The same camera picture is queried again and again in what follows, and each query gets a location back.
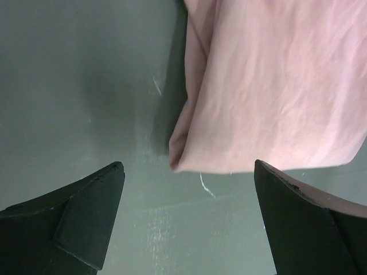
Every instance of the floor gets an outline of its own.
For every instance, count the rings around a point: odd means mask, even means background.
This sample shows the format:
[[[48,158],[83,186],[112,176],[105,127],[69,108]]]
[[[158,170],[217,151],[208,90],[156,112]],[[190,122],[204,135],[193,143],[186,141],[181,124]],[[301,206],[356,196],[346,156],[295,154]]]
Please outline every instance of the floor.
[[[275,274],[252,174],[170,172],[185,101],[182,0],[3,0],[0,209],[123,162],[99,274]],[[349,165],[290,174],[367,204],[367,144]]]

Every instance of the pink cloth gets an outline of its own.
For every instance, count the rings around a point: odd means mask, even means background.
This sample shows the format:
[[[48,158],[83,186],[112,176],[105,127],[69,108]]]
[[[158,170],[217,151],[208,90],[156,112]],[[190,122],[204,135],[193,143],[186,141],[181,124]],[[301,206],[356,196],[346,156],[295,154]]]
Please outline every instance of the pink cloth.
[[[174,171],[351,161],[367,133],[366,0],[185,0]]]

